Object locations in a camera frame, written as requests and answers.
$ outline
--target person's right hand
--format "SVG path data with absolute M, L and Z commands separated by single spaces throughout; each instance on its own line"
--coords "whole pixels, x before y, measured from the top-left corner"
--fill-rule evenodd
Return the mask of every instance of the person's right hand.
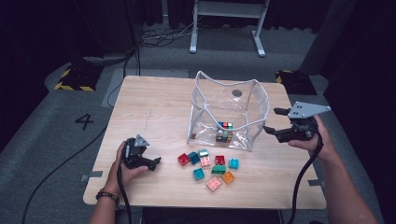
M 318 115 L 315 115 L 315 120 L 318 124 L 318 131 L 322 136 L 323 149 L 318 154 L 318 159 L 321 161 L 327 161 L 331 159 L 334 154 L 336 155 L 336 151 L 334 145 L 332 143 L 332 138 L 329 135 L 329 131 L 326 126 L 323 124 L 323 121 Z M 291 140 L 289 141 L 289 146 L 298 147 L 305 149 L 309 152 L 310 155 L 315 151 L 318 143 L 318 135 L 315 134 L 309 141 L 300 141 L 300 140 Z

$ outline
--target gray carpet floor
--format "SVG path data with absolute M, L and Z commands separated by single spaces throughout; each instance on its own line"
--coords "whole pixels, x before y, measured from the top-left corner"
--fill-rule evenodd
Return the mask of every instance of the gray carpet floor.
M 253 29 L 204 30 L 198 35 L 196 54 L 189 54 L 189 36 L 166 47 L 142 48 L 142 75 L 195 77 L 202 70 L 216 79 L 256 78 L 259 81 L 276 82 L 277 70 L 299 68 L 315 38 L 310 31 L 263 30 L 261 39 L 267 55 L 260 58 L 250 34 Z M 108 98 L 114 102 L 117 98 L 116 91 L 110 97 L 109 93 L 120 81 L 123 64 L 105 67 L 96 91 L 56 91 L 53 88 L 67 65 L 48 75 L 45 85 L 49 94 L 0 154 L 0 223 L 21 222 L 25 205 L 40 181 L 90 143 L 109 121 L 112 107 L 106 101 Z M 131 60 L 127 65 L 127 75 L 135 75 L 135 67 L 136 62 Z M 328 104 L 322 95 L 327 80 L 322 76 L 311 77 L 311 80 L 318 95 L 290 95 L 292 104 L 295 101 Z M 93 123 L 83 131 L 83 124 L 75 123 L 75 120 L 86 114 L 92 115 Z M 337 117 L 333 112 L 322 117 L 358 190 L 380 223 L 383 223 L 372 183 Z M 82 201 L 86 182 L 80 178 L 92 170 L 102 138 L 100 135 L 98 140 L 41 185 L 27 210 L 26 223 L 87 222 L 93 206 Z M 323 180 L 319 164 L 315 162 L 314 166 L 319 179 Z M 285 221 L 289 220 L 290 210 L 284 210 L 282 214 Z M 328 223 L 326 210 L 298 210 L 294 223 L 309 223 L 312 220 Z

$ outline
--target person's left hand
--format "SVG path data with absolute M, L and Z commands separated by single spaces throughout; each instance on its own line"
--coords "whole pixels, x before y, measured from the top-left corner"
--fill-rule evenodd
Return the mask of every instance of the person's left hand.
M 125 146 L 125 141 L 121 143 L 119 149 L 117 150 L 117 158 L 113 162 L 110 172 L 108 173 L 107 182 L 105 184 L 105 190 L 120 195 L 120 188 L 117 182 L 117 169 L 119 168 L 120 155 Z M 132 170 L 128 169 L 125 164 L 121 165 L 122 169 L 122 185 L 127 186 L 132 179 L 138 175 L 145 173 L 149 168 L 147 166 L 140 166 Z

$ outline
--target bracelet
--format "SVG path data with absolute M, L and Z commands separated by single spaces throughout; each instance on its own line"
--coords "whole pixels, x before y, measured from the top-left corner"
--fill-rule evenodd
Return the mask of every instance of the bracelet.
M 99 200 L 99 198 L 102 197 L 102 196 L 111 198 L 114 202 L 116 202 L 116 204 L 120 203 L 120 196 L 119 195 L 117 195 L 115 193 L 112 193 L 112 192 L 109 192 L 109 191 L 106 191 L 105 189 L 100 189 L 99 190 L 99 192 L 96 194 L 96 200 Z

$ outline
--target rubik's cube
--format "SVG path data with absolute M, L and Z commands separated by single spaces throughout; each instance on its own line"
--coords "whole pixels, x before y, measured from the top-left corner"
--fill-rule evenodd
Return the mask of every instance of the rubik's cube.
M 233 124 L 231 122 L 219 122 L 219 125 L 226 130 L 218 128 L 216 142 L 230 143 L 233 138 Z

